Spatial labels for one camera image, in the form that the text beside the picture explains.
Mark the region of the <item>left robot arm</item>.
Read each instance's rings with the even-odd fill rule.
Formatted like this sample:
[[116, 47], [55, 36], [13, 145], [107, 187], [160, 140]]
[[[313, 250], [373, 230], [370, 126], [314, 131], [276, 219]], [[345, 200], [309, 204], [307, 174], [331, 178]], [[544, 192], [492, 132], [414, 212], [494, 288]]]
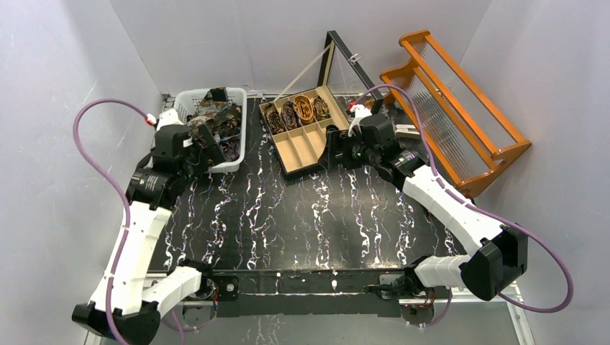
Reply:
[[218, 141], [201, 120], [182, 122], [174, 109], [143, 114], [155, 130], [154, 145], [137, 164], [127, 188], [116, 181], [124, 218], [103, 276], [72, 319], [97, 336], [121, 344], [149, 344], [163, 317], [189, 297], [216, 299], [209, 264], [186, 259], [160, 282], [145, 287], [161, 231], [178, 198], [200, 173], [224, 161]]

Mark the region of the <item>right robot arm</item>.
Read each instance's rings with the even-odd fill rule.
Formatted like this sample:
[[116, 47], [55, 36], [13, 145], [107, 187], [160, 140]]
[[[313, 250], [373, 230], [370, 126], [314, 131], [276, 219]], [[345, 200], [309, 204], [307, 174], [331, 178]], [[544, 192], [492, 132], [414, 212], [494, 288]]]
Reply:
[[465, 250], [455, 257], [420, 257], [399, 278], [366, 291], [400, 298], [444, 286], [466, 288], [489, 301], [526, 272], [528, 238], [522, 231], [474, 210], [468, 199], [432, 172], [426, 157], [401, 147], [386, 117], [371, 114], [363, 105], [352, 110], [355, 118], [348, 129], [325, 129], [326, 147], [319, 163], [325, 168], [373, 167], [449, 229]]

